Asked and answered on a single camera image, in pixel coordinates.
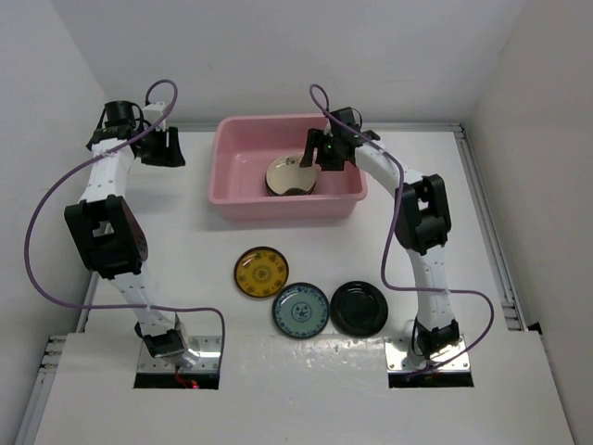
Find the beige plate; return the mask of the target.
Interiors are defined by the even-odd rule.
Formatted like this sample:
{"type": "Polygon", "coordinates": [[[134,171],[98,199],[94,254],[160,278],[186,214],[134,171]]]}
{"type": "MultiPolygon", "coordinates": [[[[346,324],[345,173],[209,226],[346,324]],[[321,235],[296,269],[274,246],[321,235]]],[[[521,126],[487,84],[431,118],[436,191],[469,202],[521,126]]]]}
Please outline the beige plate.
{"type": "Polygon", "coordinates": [[[264,181],[272,197],[310,195],[320,173],[318,167],[301,167],[302,156],[295,154],[275,159],[267,168],[264,181]]]}

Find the yellow patterned plate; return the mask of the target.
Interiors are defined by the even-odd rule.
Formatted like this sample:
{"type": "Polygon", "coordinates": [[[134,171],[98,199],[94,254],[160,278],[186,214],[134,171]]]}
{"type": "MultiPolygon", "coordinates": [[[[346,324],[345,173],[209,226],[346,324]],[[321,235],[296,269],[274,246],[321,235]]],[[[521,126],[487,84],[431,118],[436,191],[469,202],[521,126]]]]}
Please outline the yellow patterned plate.
{"type": "Polygon", "coordinates": [[[253,247],[245,251],[233,267],[233,281],[240,292],[252,299],[275,296],[289,277],[286,257],[271,247],[253,247]]]}

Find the blue floral plate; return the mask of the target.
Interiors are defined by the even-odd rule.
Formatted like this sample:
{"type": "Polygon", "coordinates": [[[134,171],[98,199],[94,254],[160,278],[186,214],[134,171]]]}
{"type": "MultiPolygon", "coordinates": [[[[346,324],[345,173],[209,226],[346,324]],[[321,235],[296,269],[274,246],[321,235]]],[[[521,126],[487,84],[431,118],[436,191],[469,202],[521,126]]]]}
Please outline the blue floral plate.
{"type": "Polygon", "coordinates": [[[286,337],[316,337],[330,319],[330,301],[323,291],[311,283],[293,283],[274,299],[271,318],[275,328],[286,337]]]}

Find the black plate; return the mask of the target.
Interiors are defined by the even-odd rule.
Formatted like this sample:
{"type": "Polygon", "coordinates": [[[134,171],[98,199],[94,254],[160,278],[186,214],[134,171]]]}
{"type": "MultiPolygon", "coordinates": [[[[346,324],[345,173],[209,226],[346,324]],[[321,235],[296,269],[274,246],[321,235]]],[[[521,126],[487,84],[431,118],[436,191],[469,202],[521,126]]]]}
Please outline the black plate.
{"type": "Polygon", "coordinates": [[[333,293],[330,316],[340,333],[351,337],[372,337],[385,326],[388,304],[376,286],[364,281],[350,281],[333,293]]]}

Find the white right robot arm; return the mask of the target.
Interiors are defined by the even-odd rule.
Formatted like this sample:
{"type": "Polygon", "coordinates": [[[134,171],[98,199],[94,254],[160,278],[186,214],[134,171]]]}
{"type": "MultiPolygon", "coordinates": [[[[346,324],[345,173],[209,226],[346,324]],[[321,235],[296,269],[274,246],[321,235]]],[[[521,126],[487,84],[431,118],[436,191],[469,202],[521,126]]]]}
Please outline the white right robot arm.
{"type": "Polygon", "coordinates": [[[308,129],[301,167],[316,163],[324,171],[341,171],[348,162],[367,172],[399,204],[392,234],[409,255],[418,296],[412,349],[428,360],[460,337],[445,268],[451,220],[444,180],[398,162],[371,130],[352,135],[308,129]]]}

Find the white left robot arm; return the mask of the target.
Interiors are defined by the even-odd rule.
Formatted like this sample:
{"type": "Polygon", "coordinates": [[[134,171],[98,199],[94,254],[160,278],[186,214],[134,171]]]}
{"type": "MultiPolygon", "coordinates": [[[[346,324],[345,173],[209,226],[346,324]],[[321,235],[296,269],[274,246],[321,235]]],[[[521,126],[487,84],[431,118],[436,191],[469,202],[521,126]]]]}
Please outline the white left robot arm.
{"type": "Polygon", "coordinates": [[[105,104],[88,149],[93,156],[89,180],[78,203],[64,217],[84,266],[109,281],[132,306],[136,335],[149,354],[178,362],[187,336],[176,313],[155,306],[158,292],[148,271],[148,245],[140,223],[125,199],[133,162],[182,167],[185,160],[178,130],[165,122],[166,102],[105,104]]]}

